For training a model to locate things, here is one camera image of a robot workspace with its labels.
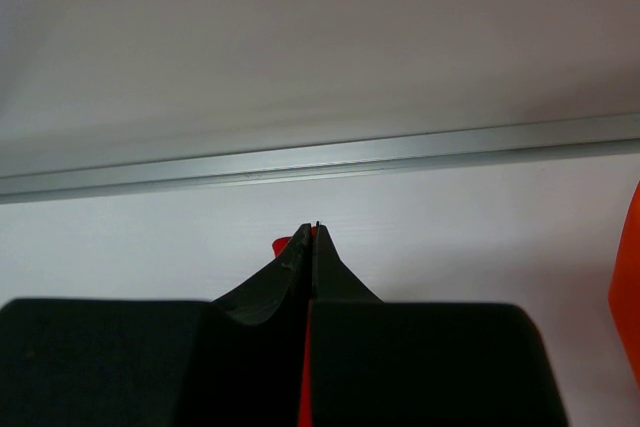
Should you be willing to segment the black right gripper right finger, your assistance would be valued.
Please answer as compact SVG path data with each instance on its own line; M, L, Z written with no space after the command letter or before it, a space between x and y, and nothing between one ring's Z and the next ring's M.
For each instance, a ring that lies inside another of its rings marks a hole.
M308 319L312 426L565 426L542 336L507 303L380 300L325 226Z

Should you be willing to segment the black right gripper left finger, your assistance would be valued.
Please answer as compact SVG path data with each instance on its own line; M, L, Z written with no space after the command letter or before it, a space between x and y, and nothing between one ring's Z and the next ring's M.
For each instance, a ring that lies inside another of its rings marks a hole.
M5 426L293 426L313 230L213 301L21 298L1 310Z

